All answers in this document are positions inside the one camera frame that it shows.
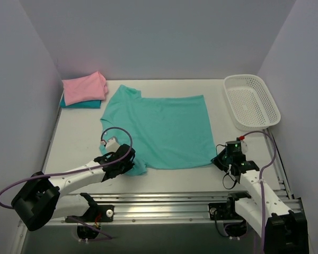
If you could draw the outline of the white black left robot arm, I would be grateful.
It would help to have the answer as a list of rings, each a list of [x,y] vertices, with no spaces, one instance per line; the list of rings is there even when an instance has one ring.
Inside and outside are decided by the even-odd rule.
[[[64,217],[67,222],[111,222],[111,205],[98,205],[88,193],[72,193],[128,172],[134,166],[134,158],[135,150],[123,144],[116,151],[97,157],[65,175],[47,176],[37,172],[13,198],[11,206],[30,231],[59,217]]]

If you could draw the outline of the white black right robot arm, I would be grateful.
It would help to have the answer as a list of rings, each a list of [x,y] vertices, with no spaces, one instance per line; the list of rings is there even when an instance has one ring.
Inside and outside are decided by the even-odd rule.
[[[228,141],[212,164],[234,177],[242,192],[210,204],[210,218],[223,222],[222,235],[239,238],[252,228],[262,240],[264,253],[309,253],[307,219],[286,205],[260,175],[257,164],[246,159],[240,139]]]

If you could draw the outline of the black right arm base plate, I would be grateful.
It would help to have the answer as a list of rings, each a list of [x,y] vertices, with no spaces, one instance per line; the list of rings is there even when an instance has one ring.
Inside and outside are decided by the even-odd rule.
[[[208,210],[209,217],[213,221],[244,220],[243,217],[241,217],[235,212],[234,205],[228,205],[226,202],[209,203]]]

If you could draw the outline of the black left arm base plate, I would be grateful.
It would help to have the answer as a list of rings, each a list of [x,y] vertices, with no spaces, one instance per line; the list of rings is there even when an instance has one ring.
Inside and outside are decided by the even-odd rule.
[[[112,222],[114,216],[113,205],[88,205],[75,206],[67,214],[65,218],[69,221],[69,217],[74,217],[83,222],[100,223]]]

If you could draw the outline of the mint green t-shirt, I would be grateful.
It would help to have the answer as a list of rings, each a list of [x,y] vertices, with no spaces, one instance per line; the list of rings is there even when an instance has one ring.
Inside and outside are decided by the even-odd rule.
[[[100,119],[104,139],[116,137],[135,150],[129,176],[148,168],[175,170],[210,164],[215,145],[202,95],[143,98],[139,90],[121,85]]]

